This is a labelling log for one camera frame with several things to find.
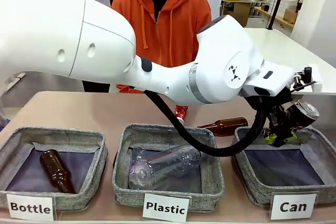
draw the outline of clear plastic bottle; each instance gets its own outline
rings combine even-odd
[[[140,161],[148,156],[147,152],[148,151],[146,149],[141,147],[133,148],[131,165],[134,165],[137,161]]]
[[[268,12],[269,11],[269,6],[271,5],[271,0],[266,0],[266,3],[265,3],[265,11]]]
[[[198,167],[201,153],[191,145],[180,145],[137,160],[130,167],[129,187],[154,190],[170,176],[183,176]]]

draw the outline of shelf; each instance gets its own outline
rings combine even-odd
[[[268,17],[271,17],[271,13],[270,12],[267,12],[265,10],[262,10],[261,7],[253,7],[255,10],[257,10],[258,12],[261,12],[262,14],[268,16]],[[289,23],[288,21],[285,21],[282,17],[280,16],[276,16],[275,20],[277,22],[279,22],[280,24],[282,24],[283,26],[286,26],[287,28],[290,28],[290,29],[294,29],[294,25],[295,24],[292,24],[292,23]]]

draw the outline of bottle label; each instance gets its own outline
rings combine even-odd
[[[33,221],[54,221],[53,199],[7,194],[12,218]]]
[[[187,218],[189,199],[155,194],[145,194],[144,218],[184,223]]]

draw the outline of red object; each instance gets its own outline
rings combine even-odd
[[[185,115],[187,114],[188,106],[176,105],[176,117],[184,124]]]

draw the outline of plastic label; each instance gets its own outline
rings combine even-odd
[[[310,218],[317,194],[274,195],[271,220]]]
[[[189,199],[145,194],[143,203],[144,218],[185,223]]]
[[[53,221],[53,198],[7,194],[9,214],[22,220]]]

